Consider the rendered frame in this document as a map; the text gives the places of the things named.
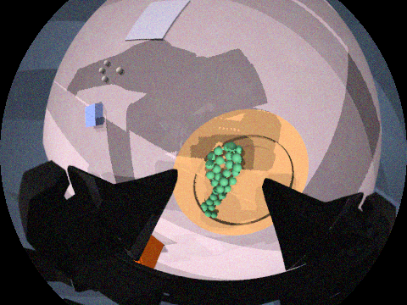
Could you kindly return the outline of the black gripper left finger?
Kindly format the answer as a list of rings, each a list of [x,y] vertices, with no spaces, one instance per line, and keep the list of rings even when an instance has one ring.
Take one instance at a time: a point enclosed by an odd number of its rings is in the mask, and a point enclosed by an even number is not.
[[[74,193],[102,211],[126,256],[138,262],[174,192],[179,170],[116,184],[74,165],[68,166],[67,173]]]

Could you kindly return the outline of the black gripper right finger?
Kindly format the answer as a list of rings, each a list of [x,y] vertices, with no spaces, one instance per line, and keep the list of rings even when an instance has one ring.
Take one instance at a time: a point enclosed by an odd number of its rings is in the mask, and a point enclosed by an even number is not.
[[[339,217],[358,208],[364,197],[359,192],[325,202],[267,177],[262,191],[286,271],[305,265],[304,258],[325,240]]]

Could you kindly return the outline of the blue block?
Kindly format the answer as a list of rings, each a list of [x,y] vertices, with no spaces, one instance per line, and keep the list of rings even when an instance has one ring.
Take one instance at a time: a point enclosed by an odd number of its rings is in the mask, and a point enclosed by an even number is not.
[[[85,122],[86,122],[86,128],[89,126],[95,126],[95,125],[103,125],[103,105],[102,104],[93,104],[87,106],[85,108]]]

